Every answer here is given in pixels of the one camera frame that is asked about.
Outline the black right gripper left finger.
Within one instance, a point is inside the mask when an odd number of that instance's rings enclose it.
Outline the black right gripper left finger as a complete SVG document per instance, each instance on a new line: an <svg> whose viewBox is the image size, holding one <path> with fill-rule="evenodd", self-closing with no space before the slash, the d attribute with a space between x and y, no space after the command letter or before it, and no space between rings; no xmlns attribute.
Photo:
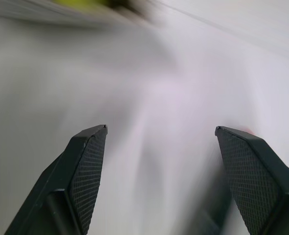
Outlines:
<svg viewBox="0 0 289 235"><path fill-rule="evenodd" d="M73 136L40 175L4 235L87 235L100 187L106 125Z"/></svg>

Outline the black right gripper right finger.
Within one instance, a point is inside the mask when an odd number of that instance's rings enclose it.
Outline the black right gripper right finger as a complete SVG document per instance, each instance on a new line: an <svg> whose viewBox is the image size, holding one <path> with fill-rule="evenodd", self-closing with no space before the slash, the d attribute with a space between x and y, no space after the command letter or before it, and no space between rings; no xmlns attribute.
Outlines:
<svg viewBox="0 0 289 235"><path fill-rule="evenodd" d="M224 126L215 135L250 235L289 235L289 167L260 137Z"/></svg>

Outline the yellow highlighter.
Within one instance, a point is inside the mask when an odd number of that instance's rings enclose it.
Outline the yellow highlighter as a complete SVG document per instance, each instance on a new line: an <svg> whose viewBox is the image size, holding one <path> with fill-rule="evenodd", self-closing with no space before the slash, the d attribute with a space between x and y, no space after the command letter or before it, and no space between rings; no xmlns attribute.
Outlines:
<svg viewBox="0 0 289 235"><path fill-rule="evenodd" d="M130 6L130 0L52 0L54 3L74 8L77 10L89 11L96 7L116 9Z"/></svg>

